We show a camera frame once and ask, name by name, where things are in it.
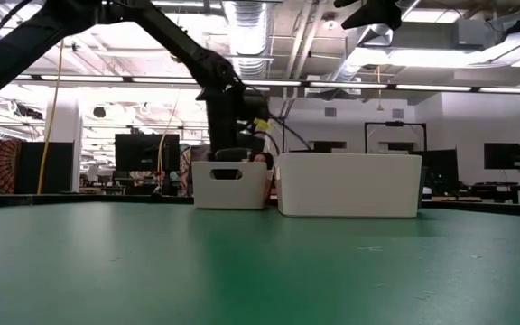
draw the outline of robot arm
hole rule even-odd
[[[0,40],[0,90],[66,36],[96,23],[135,22],[181,60],[202,87],[211,152],[238,147],[237,120],[266,120],[267,107],[246,107],[246,86],[229,61],[199,46],[150,0],[53,0]]]

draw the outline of white plastic box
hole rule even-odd
[[[263,162],[192,162],[197,209],[263,209],[266,164]],[[239,170],[234,180],[217,180],[214,170]]]
[[[278,209],[288,217],[414,218],[421,164],[417,155],[284,153]]]

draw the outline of column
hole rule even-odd
[[[51,121],[55,89],[50,91],[45,116],[45,134]],[[79,100],[76,88],[60,88],[55,106],[55,116],[50,134],[50,142],[73,143],[73,164],[71,168],[71,189],[79,191],[79,165],[81,162],[81,136],[83,133],[83,114],[85,105]]]

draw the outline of green tabletop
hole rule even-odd
[[[520,217],[0,208],[0,324],[520,324]]]

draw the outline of white wall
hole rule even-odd
[[[414,107],[407,105],[405,100],[388,99],[382,101],[384,111],[378,111],[378,100],[362,103],[359,100],[324,101],[317,98],[298,98],[294,102],[286,124],[300,134],[306,141],[343,141],[347,142],[349,153],[363,153],[365,151],[365,122],[386,122],[394,120],[392,109],[404,110],[404,121],[414,122]],[[270,109],[273,114],[280,113],[282,99],[272,97]],[[335,107],[337,117],[324,117],[325,107]],[[422,148],[423,130],[411,127],[385,127],[371,125],[368,127],[368,151],[377,153],[385,149],[382,143],[405,142],[417,143]],[[275,129],[271,131],[279,146],[282,146],[282,134]],[[292,134],[286,133],[286,147],[288,150],[302,150],[305,146]]]
[[[434,95],[414,108],[414,116],[419,123],[426,123],[429,150],[442,148],[442,93]]]
[[[485,170],[483,147],[520,143],[520,95],[443,93],[415,112],[427,123],[430,149],[457,148],[461,181],[505,181],[503,171]],[[506,178],[520,183],[520,171],[506,171]]]

